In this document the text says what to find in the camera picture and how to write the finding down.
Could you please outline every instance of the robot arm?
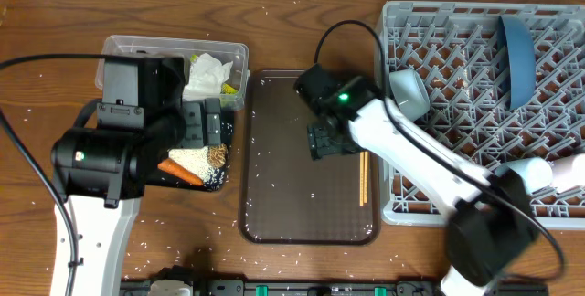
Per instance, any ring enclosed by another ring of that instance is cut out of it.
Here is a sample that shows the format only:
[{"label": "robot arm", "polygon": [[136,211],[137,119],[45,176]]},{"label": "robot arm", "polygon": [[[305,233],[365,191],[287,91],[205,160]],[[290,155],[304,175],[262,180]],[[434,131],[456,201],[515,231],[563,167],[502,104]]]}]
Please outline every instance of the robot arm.
[{"label": "robot arm", "polygon": [[[532,216],[524,183],[514,172],[490,176],[483,167],[457,156],[410,122],[391,99],[361,77],[343,85],[315,64],[299,77],[295,88],[333,137],[352,140],[399,169],[448,221],[446,251],[452,267],[441,282],[445,295],[484,295],[501,270],[536,240],[537,231],[518,213],[484,196],[402,132]],[[384,105],[400,129],[390,121]]]},{"label": "robot arm", "polygon": [[[398,133],[396,127],[386,118],[383,105],[382,100],[372,100],[359,110],[357,119],[349,122],[349,131],[357,144],[401,171],[429,198],[445,219],[449,219],[456,212],[455,206],[460,200],[472,201],[479,196],[480,192],[474,186],[459,180]],[[464,161],[433,140],[402,115],[393,101],[387,100],[387,105],[400,123],[416,135],[428,149],[443,156],[453,165],[459,165],[460,169],[480,183],[489,185],[485,179],[489,175],[487,170]],[[441,282],[441,291],[447,296],[482,296],[488,287],[489,285],[483,287],[473,285],[454,267],[450,267],[449,273]]]},{"label": "robot arm", "polygon": [[[103,99],[86,106],[53,147],[53,185],[78,235],[74,296],[119,293],[146,177],[186,134],[180,114],[184,66],[182,58],[106,59]],[[98,126],[84,128],[96,104]],[[50,294],[62,296],[70,247],[65,223],[55,211],[57,253]]]}]

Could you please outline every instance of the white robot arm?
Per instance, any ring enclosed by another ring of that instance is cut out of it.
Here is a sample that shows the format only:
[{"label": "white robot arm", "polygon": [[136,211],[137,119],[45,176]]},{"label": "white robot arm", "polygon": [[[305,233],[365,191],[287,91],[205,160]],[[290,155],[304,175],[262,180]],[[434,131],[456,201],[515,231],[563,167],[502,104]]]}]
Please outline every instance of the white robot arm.
[{"label": "white robot arm", "polygon": [[[402,136],[386,117],[382,100],[372,100],[349,122],[352,139],[364,149],[383,158],[401,171],[448,219],[456,211],[461,199],[471,201],[478,197],[477,188],[460,180],[445,170],[429,156],[422,153]],[[409,121],[399,111],[396,104],[387,100],[390,112],[402,123],[403,127],[419,139],[428,149],[441,155],[445,160],[458,166],[478,182],[489,185],[485,179],[490,173],[482,166],[472,164],[432,139],[426,132]],[[489,285],[477,287],[466,280],[454,267],[441,281],[441,291],[447,296],[482,296]]]},{"label": "white robot arm", "polygon": [[364,78],[342,85],[315,64],[295,88],[330,135],[343,138],[338,143],[351,139],[396,167],[449,222],[446,250],[453,266],[441,282],[445,295],[483,295],[536,240],[528,191],[514,172],[496,177],[459,157]]},{"label": "white robot arm", "polygon": [[[65,203],[79,237],[80,257],[71,295],[118,295],[122,264],[128,237],[141,198],[120,200],[117,208],[105,208],[103,199],[93,196],[70,196]],[[57,252],[51,282],[51,296],[65,295],[69,275],[69,237],[64,221],[55,208]]]}]

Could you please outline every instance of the dish rack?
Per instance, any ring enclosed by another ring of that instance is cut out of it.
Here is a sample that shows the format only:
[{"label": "dish rack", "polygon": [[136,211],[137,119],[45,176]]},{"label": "dish rack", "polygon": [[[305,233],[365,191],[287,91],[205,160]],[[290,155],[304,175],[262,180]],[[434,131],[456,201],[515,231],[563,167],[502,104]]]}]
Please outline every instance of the dish rack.
[{"label": "dish rack", "polygon": [[[498,63],[500,15],[523,19],[534,39],[537,88],[530,102],[508,111],[500,87],[509,69]],[[493,171],[501,163],[540,156],[548,161],[585,152],[585,7],[441,2],[387,2],[377,25],[386,70],[416,69],[431,109],[415,121],[461,157]],[[392,225],[442,226],[429,199],[380,160],[382,218]],[[585,188],[532,195],[548,228],[585,229]]]}]

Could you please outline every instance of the brown tray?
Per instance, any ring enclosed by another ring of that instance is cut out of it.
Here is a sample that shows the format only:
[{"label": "brown tray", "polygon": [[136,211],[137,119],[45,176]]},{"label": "brown tray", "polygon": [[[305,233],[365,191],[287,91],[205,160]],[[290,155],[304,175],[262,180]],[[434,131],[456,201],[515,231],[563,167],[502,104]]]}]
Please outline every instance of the brown tray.
[{"label": "brown tray", "polygon": [[359,154],[311,159],[307,125],[316,118],[293,89],[301,73],[251,80],[239,229],[255,243],[367,244],[378,235],[378,159],[370,154],[361,170]]}]

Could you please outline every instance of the wooden table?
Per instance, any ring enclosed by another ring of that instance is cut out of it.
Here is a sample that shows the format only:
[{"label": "wooden table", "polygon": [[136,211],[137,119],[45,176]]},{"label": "wooden table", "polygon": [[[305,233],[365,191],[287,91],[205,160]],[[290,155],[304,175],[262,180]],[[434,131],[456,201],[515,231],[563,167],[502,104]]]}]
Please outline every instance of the wooden table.
[{"label": "wooden table", "polygon": [[[250,69],[305,69],[328,26],[342,19],[374,25],[388,0],[9,0],[0,59],[37,53],[98,53],[109,35],[242,42]],[[585,0],[436,0],[585,4]],[[347,27],[322,52],[327,67],[371,72],[373,42]],[[98,98],[95,61],[43,61],[2,72],[0,105],[43,168],[84,102]],[[236,125],[242,148],[244,115]],[[127,249],[123,276],[147,278],[163,267],[193,266],[206,277],[381,281],[439,279],[448,268],[440,228],[384,226],[365,247],[257,246],[236,228],[243,151],[216,193],[148,186]],[[53,203],[32,170],[0,136],[0,294],[48,294],[55,256]],[[554,232],[569,260],[554,295],[585,292],[585,233]],[[542,239],[514,266],[550,273],[556,258]]]}]

